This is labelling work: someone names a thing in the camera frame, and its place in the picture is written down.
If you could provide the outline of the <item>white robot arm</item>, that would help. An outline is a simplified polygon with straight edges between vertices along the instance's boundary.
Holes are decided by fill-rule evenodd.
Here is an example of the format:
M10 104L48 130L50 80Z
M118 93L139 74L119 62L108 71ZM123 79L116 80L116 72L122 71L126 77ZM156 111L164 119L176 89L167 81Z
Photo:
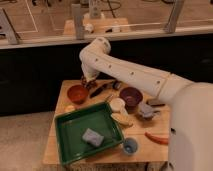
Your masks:
M213 83L120 60L110 56L110 50L104 37L81 50L86 80L105 73L167 104L171 111L167 170L213 171Z

